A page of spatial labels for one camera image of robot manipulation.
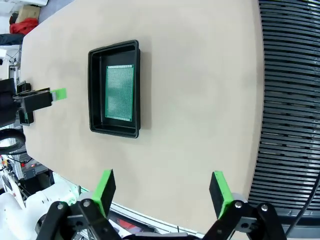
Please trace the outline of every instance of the cardboard box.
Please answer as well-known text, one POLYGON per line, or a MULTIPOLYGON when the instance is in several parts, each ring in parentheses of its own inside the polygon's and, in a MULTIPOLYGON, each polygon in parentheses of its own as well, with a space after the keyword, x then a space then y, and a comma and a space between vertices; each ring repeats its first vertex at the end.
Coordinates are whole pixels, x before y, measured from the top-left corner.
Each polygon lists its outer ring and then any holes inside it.
POLYGON ((27 18, 38 19, 41 7, 24 5, 19 10, 18 18, 15 23, 21 23, 27 18))

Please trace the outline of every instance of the red object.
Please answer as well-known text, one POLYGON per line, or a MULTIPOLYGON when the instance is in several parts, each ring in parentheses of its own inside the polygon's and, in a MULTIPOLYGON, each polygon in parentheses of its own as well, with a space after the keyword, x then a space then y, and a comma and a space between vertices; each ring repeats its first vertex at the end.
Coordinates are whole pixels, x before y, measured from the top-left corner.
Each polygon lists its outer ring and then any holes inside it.
POLYGON ((10 25, 10 33, 11 34, 27 35, 36 26, 38 26, 38 20, 36 18, 26 18, 22 22, 11 24, 10 25))

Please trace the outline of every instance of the bolt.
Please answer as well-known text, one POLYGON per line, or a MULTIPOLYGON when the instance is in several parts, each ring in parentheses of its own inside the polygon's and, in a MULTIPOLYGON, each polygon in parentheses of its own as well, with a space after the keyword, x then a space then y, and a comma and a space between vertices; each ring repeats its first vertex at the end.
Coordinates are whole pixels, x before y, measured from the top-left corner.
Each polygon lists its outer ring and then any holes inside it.
POLYGON ((242 203, 239 202, 239 201, 237 201, 234 205, 235 205, 235 207, 236 207, 237 209, 239 209, 239 208, 242 207, 242 203))
POLYGON ((90 202, 88 200, 84 201, 83 206, 88 207, 90 205, 90 202))
POLYGON ((266 212, 266 211, 268 211, 268 206, 265 205, 265 204, 263 204, 263 205, 261 206, 261 209, 262 209, 262 211, 266 212))

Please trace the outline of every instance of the green perfboard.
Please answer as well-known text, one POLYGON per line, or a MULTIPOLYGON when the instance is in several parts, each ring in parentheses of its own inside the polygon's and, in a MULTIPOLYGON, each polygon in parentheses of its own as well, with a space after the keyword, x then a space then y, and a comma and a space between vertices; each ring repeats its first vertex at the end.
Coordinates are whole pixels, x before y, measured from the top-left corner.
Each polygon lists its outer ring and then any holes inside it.
POLYGON ((98 205, 100 212, 104 215, 104 217, 107 217, 107 216, 106 216, 105 209, 103 207, 102 198, 103 198, 103 193, 105 191, 105 188, 107 186, 111 173, 112 173, 112 170, 105 170, 103 172, 100 182, 92 195, 92 200, 98 205))
POLYGON ((50 93, 55 94, 55 101, 67 98, 67 89, 65 89, 65 88, 59 88, 56 90, 52 90, 52 91, 50 91, 50 93))
POLYGON ((107 66, 105 76, 105 117, 131 122, 135 65, 107 66))
POLYGON ((230 188, 227 184, 227 181, 225 179, 223 172, 215 171, 214 175, 223 197, 223 203, 222 203, 221 211, 218 217, 218 219, 220 219, 221 216, 225 213, 227 206, 234 200, 234 197, 232 196, 232 193, 230 191, 230 188))

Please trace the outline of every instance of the beige table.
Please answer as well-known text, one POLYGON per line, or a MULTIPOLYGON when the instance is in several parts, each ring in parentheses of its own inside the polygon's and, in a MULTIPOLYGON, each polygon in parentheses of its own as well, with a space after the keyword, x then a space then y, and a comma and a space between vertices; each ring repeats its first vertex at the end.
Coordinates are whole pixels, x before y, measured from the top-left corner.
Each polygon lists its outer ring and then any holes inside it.
POLYGON ((263 105, 256 0, 76 0, 23 42, 21 80, 68 97, 24 127, 28 154, 93 190, 114 169, 114 201, 200 232, 215 221, 212 171, 248 196, 263 105), (137 139, 90 131, 88 52, 137 39, 137 139))

